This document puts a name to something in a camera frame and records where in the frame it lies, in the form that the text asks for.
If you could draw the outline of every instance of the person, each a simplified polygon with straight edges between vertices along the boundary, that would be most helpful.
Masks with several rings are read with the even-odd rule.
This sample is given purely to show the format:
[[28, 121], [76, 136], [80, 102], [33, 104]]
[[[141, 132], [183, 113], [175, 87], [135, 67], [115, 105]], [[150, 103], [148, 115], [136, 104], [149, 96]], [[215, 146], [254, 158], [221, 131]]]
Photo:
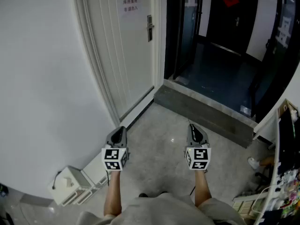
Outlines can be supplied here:
[[248, 163], [253, 168], [253, 170], [257, 170], [260, 166], [268, 166], [268, 165], [274, 166], [274, 161], [275, 161], [274, 156], [266, 157], [261, 161], [257, 161], [253, 157], [248, 157]]
[[162, 193], [149, 198], [141, 194], [122, 212], [120, 172], [113, 171], [104, 205], [104, 217], [83, 212], [77, 225], [245, 225], [242, 217], [228, 204], [211, 197], [202, 170], [195, 171], [195, 204], [190, 196], [175, 197]]

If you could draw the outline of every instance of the white wall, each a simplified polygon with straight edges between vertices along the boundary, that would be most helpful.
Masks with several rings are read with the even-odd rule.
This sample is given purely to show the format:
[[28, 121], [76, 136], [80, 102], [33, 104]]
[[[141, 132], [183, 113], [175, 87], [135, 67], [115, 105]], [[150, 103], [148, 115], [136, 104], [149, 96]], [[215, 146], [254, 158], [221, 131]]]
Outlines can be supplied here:
[[[202, 16], [199, 28], [199, 35], [207, 33], [210, 18], [211, 0], [203, 0]], [[270, 39], [275, 15], [277, 0], [258, 0], [255, 23], [246, 53], [262, 61], [266, 52], [266, 43]]]
[[[290, 83], [286, 87], [284, 93], [281, 95], [280, 99], [276, 102], [270, 112], [264, 117], [264, 119], [254, 128], [254, 132], [256, 133], [260, 128], [266, 124], [269, 118], [274, 114], [274, 111], [282, 104], [284, 99], [288, 99], [292, 104], [300, 108], [300, 65], [298, 65], [297, 70], [292, 77]], [[263, 128], [261, 136], [270, 140], [270, 130], [272, 128], [270, 126], [266, 126]]]
[[27, 194], [83, 168], [114, 128], [73, 0], [0, 0], [0, 179]]

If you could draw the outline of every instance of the foot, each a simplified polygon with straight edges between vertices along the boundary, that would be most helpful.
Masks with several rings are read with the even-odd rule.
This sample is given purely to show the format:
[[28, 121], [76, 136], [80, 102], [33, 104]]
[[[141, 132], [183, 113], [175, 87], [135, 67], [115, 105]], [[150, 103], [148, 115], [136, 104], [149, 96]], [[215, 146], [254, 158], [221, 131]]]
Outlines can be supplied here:
[[253, 170], [256, 170], [259, 167], [259, 161], [256, 161], [253, 157], [248, 158], [248, 163], [253, 168]]
[[145, 193], [141, 193], [141, 194], [139, 194], [139, 197], [148, 197], [148, 195]]

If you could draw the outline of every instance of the gray t-shirt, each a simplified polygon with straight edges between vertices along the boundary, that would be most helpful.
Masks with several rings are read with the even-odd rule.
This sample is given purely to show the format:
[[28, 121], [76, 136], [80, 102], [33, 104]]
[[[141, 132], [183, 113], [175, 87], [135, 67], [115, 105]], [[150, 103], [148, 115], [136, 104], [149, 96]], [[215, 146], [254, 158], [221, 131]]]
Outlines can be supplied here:
[[174, 197], [170, 193], [155, 198], [139, 197], [117, 217], [98, 218], [83, 212], [77, 225], [215, 225], [228, 223], [246, 225], [236, 210], [215, 198], [208, 199], [198, 208], [189, 196]]

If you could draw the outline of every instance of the white marker cube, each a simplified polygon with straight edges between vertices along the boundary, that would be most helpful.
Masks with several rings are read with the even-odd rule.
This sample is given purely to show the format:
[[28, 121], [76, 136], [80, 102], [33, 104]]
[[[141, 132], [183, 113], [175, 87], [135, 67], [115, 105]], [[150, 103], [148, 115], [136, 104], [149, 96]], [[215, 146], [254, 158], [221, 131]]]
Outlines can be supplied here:
[[211, 148], [187, 148], [186, 161], [190, 170], [205, 170], [210, 163]]
[[107, 171], [122, 171], [128, 160], [126, 148], [103, 148], [102, 162]]

